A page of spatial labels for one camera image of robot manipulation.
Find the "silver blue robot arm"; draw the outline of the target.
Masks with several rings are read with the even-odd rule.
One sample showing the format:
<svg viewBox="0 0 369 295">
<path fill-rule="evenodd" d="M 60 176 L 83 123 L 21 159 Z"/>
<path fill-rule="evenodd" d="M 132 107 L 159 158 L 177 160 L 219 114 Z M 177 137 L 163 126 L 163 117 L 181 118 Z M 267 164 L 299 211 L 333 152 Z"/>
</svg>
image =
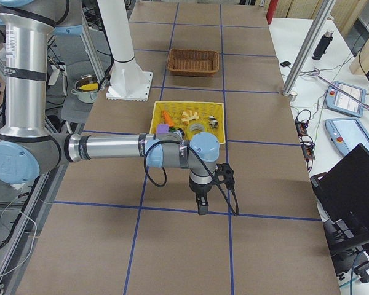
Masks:
<svg viewBox="0 0 369 295">
<path fill-rule="evenodd" d="M 0 1 L 6 26 L 6 121 L 0 129 L 0 180 L 21 184 L 69 162 L 142 157 L 145 167 L 189 169 L 198 213 L 208 212 L 220 144 L 202 132 L 106 137 L 52 134 L 45 127 L 47 42 L 55 29 L 84 24 L 80 1 Z"/>
</svg>

